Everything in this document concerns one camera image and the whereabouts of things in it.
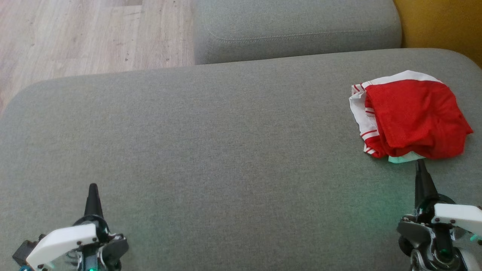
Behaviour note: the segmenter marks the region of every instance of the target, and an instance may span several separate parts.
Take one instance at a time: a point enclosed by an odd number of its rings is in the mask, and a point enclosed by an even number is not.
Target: black plastic part
[[[129,250],[126,239],[112,240],[102,249],[102,260],[108,270],[120,270],[120,259]]]
[[[82,248],[82,262],[79,265],[80,271],[99,270],[97,258],[97,245],[86,245]]]
[[[95,183],[90,184],[89,196],[87,197],[87,201],[85,203],[84,216],[89,215],[96,215],[104,218],[104,214],[102,213],[102,205],[100,203],[99,190],[97,189],[97,185]]]
[[[442,262],[451,262],[454,259],[454,246],[450,237],[450,227],[444,224],[435,224],[433,232],[435,233],[435,253],[437,253],[437,257]]]
[[[398,233],[407,240],[415,241],[418,244],[430,243],[431,236],[427,227],[413,222],[399,222]]]
[[[407,240],[407,238],[400,236],[398,238],[398,246],[402,250],[402,252],[410,257],[412,254],[412,250],[414,249],[414,246],[410,243],[410,241]]]
[[[27,265],[27,257],[32,253],[32,250],[35,248],[33,242],[29,240],[25,240],[20,247],[15,251],[12,258],[13,260],[19,265],[24,266]]]
[[[428,173],[423,159],[418,159],[415,165],[415,208],[424,208],[427,198],[438,199],[438,192]]]

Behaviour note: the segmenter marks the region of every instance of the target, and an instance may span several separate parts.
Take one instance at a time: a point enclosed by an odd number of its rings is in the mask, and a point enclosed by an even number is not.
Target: gray couch
[[[195,63],[399,48],[392,0],[199,0]]]
[[[482,70],[451,51],[63,78],[22,91],[0,120],[3,268],[24,239],[79,218],[96,182],[129,239],[125,270],[407,270],[395,229],[413,208],[414,164],[363,153],[348,106],[351,84],[407,69],[457,96],[475,133],[427,167],[439,192],[480,204]]]

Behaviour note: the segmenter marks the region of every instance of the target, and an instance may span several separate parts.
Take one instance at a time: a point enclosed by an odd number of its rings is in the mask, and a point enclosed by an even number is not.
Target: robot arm
[[[412,271],[481,271],[475,257],[453,241],[465,231],[482,235],[482,210],[439,194],[423,160],[416,161],[414,213],[402,217],[397,231]]]
[[[120,258],[129,245],[123,234],[112,234],[104,220],[96,184],[89,187],[84,216],[74,226],[41,235],[39,241],[25,241],[14,253],[20,271],[47,271],[52,261],[75,253],[78,271],[120,271]]]

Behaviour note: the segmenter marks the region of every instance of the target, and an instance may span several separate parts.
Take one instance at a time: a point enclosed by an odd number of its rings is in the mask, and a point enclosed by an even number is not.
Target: folded cloth
[[[452,91],[430,75],[407,70],[351,89],[363,150],[374,157],[454,157],[473,133]]]

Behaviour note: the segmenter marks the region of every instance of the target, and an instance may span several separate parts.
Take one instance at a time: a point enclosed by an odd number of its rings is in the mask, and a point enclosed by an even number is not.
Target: yellow wall
[[[394,0],[403,47],[453,50],[482,67],[482,0]]]

